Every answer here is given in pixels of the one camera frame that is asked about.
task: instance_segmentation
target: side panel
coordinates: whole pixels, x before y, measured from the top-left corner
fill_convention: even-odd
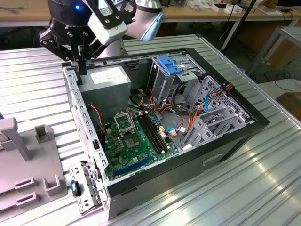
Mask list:
[[[217,165],[227,153],[234,153],[241,143],[245,143],[250,136],[240,137],[228,144],[206,153],[192,161],[163,173],[124,193],[111,197],[109,219],[112,219],[127,210],[141,205],[155,196],[190,180],[205,170]]]

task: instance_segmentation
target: floor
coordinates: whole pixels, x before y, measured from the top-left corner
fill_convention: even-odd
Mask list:
[[[217,40],[227,27],[228,24],[226,22],[179,23],[176,28],[176,35],[200,33],[203,37],[205,37],[209,42],[211,42],[214,46],[217,46],[217,48],[219,49],[221,48],[227,34],[218,43]],[[8,44],[3,43],[3,39],[1,41],[1,34],[4,31],[4,29],[0,30],[0,50],[31,48],[33,46],[39,46],[37,36],[39,32],[38,30],[35,30],[34,36],[32,36],[32,33],[29,29],[25,29],[21,32],[9,35]],[[234,40],[231,43],[225,55],[242,70],[247,70],[256,57],[256,54],[254,52],[252,52],[248,47],[240,43],[238,40]],[[273,68],[261,64],[251,75],[251,78],[257,83],[268,82],[269,80],[274,81],[284,78],[299,78],[299,76],[301,78],[301,57],[293,61],[291,64],[287,65],[285,69],[288,72],[286,72],[285,76],[283,76],[283,74],[279,74],[278,71],[275,71],[283,70],[283,68]]]

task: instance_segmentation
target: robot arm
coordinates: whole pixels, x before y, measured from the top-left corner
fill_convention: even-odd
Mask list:
[[[48,0],[51,21],[39,35],[40,44],[62,60],[76,62],[79,75],[87,74],[86,61],[97,58],[133,22],[135,0],[130,0],[131,12],[118,11],[111,0],[104,1],[108,7],[100,11],[98,0]]]

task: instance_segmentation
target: slotted aluminum table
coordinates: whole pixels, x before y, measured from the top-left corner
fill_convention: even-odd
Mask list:
[[[232,158],[123,215],[102,208],[81,216],[68,194],[3,225],[300,225],[300,123],[205,39],[195,35],[125,42],[129,54],[193,47],[270,121]],[[43,48],[0,52],[0,111],[19,131],[54,129],[67,184],[68,168],[85,155],[69,109],[61,60]]]

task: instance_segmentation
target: label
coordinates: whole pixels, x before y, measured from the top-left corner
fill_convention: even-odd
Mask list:
[[[181,127],[181,128],[180,128],[180,131],[181,131],[181,132],[185,132],[185,129],[186,129],[185,127]]]
[[[183,151],[186,151],[187,149],[191,148],[192,145],[191,144],[187,144],[184,148],[183,148]]]
[[[107,15],[111,15],[112,12],[110,11],[109,8],[103,8],[103,9],[100,9],[100,12],[102,13],[102,15],[104,16],[107,16]]]
[[[91,73],[94,84],[113,81],[115,85],[127,82],[127,76],[119,67],[109,68],[105,71]]]

